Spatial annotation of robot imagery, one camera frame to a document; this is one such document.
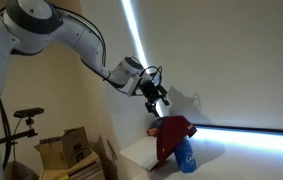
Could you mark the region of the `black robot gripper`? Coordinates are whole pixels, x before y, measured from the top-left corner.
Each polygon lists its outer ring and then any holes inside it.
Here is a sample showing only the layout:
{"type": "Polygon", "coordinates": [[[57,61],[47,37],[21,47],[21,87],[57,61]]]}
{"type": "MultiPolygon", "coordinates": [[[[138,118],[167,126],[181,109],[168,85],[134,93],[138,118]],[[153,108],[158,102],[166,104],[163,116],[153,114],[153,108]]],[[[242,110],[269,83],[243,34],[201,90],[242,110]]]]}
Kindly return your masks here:
{"type": "Polygon", "coordinates": [[[146,82],[141,86],[141,91],[143,95],[147,98],[148,102],[145,103],[147,111],[153,114],[156,118],[159,118],[160,115],[156,110],[156,102],[161,99],[165,106],[170,105],[168,99],[167,91],[163,88],[162,85],[155,86],[152,82],[146,82]]]}

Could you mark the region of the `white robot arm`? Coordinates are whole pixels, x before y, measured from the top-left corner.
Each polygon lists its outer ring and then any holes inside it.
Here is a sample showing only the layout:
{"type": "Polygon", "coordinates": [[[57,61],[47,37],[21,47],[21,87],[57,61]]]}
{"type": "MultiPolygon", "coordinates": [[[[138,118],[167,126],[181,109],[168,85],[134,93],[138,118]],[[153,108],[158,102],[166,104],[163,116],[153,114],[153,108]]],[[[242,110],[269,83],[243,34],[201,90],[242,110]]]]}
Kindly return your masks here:
{"type": "MultiPolygon", "coordinates": [[[[0,16],[0,98],[9,57],[32,56],[40,53],[51,41],[61,42],[75,50],[85,66],[120,90],[128,87],[127,96],[137,91],[147,99],[149,112],[156,112],[159,100],[168,103],[167,91],[161,78],[148,73],[147,68],[134,57],[124,58],[114,70],[105,67],[104,39],[88,20],[70,10],[57,7],[47,0],[8,0],[0,16]]],[[[0,155],[0,180],[4,170],[0,155]]]]}

